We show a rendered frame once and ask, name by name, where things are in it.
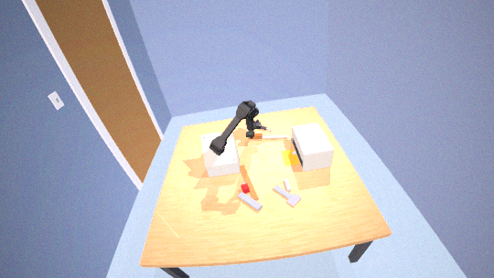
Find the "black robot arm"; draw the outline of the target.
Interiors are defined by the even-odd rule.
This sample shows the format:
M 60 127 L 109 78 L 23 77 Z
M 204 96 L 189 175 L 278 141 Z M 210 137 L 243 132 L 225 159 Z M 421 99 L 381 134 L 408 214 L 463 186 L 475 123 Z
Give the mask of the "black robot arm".
M 256 103 L 252 100 L 241 102 L 236 110 L 236 115 L 227 126 L 227 128 L 223 131 L 220 136 L 215 137 L 215 139 L 211 140 L 209 144 L 209 149 L 215 153 L 215 155 L 220 156 L 225 153 L 225 145 L 227 144 L 227 139 L 240 123 L 241 120 L 245 119 L 247 123 L 253 122 L 253 118 L 258 115 L 259 108 L 255 107 Z M 259 120 L 256 120 L 252 125 L 253 130 L 261 129 L 261 123 Z

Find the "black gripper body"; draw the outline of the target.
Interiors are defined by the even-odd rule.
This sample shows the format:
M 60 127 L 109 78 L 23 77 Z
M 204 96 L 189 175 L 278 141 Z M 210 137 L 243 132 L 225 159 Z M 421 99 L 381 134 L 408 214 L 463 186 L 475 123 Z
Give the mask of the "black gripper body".
M 253 131 L 253 128 L 252 128 L 252 125 L 254 124 L 255 120 L 253 120 L 253 122 L 251 123 L 246 123 L 247 125 L 247 132 L 246 132 L 246 137 L 254 137 L 254 131 Z

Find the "small red cube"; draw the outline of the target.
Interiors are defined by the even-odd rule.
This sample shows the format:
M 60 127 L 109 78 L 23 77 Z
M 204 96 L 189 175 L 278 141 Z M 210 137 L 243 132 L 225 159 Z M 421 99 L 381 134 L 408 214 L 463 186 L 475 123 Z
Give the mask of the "small red cube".
M 242 187 L 242 192 L 243 192 L 244 194 L 247 194 L 247 193 L 249 193 L 249 192 L 250 192 L 250 189 L 249 189 L 249 186 L 248 186 L 248 184 L 247 184 L 247 183 L 246 183 L 246 184 L 241 185 L 241 187 Z

